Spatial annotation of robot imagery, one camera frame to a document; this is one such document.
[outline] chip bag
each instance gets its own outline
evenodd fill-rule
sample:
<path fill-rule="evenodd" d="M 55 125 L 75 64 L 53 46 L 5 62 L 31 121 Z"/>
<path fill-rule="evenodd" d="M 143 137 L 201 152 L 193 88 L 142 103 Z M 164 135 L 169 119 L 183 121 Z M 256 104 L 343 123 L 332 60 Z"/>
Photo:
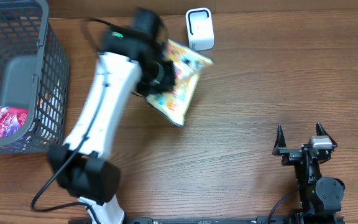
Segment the chip bag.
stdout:
<path fill-rule="evenodd" d="M 146 101 L 163 113 L 171 122 L 183 126 L 185 114 L 193 97 L 200 71 L 212 65 L 211 59 L 172 40 L 168 42 L 168 58 L 175 68 L 175 86 L 172 92 L 150 94 Z"/>

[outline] white device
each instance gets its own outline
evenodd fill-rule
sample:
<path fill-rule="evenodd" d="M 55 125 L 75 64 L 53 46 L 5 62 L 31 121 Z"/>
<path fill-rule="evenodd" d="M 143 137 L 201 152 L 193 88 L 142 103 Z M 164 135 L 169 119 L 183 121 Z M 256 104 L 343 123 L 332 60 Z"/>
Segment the white device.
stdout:
<path fill-rule="evenodd" d="M 110 159 L 112 140 L 121 114 L 141 76 L 142 69 L 135 60 L 130 61 L 128 57 L 110 52 L 100 55 L 93 84 L 81 116 L 64 144 L 69 144 L 70 150 L 75 150 L 97 110 L 98 102 L 102 100 L 99 113 L 90 129 L 89 139 L 84 142 L 79 153 L 90 155 L 92 152 L 97 152 L 99 159 Z M 107 90 L 101 99 L 103 88 Z M 124 211 L 119 206 L 116 196 L 103 205 L 98 205 L 95 201 L 84 197 L 78 200 L 91 205 L 102 224 L 121 224 L 124 219 Z M 92 224 L 96 224 L 92 213 L 89 210 L 88 213 L 92 218 Z"/>
<path fill-rule="evenodd" d="M 214 46 L 214 28 L 211 11 L 205 7 L 186 12 L 189 48 L 208 50 Z"/>

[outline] snack bag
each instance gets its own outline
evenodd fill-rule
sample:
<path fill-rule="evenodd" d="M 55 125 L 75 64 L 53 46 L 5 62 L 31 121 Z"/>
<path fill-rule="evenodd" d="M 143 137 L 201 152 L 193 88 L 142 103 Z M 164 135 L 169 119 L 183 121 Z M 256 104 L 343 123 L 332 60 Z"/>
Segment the snack bag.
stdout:
<path fill-rule="evenodd" d="M 212 60 L 191 49 L 169 40 L 168 57 L 175 67 L 175 86 L 169 93 L 153 94 L 146 101 L 170 121 L 183 126 L 185 114 L 193 97 L 200 71 Z"/>
<path fill-rule="evenodd" d="M 13 135 L 25 123 L 29 111 L 0 106 L 0 139 Z"/>

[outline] basket handle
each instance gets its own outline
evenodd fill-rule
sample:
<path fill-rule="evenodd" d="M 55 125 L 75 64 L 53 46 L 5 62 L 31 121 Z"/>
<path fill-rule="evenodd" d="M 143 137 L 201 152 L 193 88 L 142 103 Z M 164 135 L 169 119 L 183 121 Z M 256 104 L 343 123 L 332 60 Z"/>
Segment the basket handle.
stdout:
<path fill-rule="evenodd" d="M 36 1 L 42 9 L 42 18 L 40 32 L 38 34 L 37 47 L 41 48 L 45 45 L 45 39 L 47 36 L 48 22 L 49 22 L 49 6 L 46 0 L 34 0 Z"/>

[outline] plastic basket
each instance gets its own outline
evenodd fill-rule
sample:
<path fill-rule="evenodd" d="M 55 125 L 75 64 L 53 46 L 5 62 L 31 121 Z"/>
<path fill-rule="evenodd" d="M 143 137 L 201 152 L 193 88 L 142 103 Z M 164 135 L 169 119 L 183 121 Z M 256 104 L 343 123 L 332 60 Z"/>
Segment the plastic basket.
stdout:
<path fill-rule="evenodd" d="M 29 110 L 0 153 L 42 152 L 63 137 L 70 64 L 43 0 L 0 1 L 0 106 Z"/>

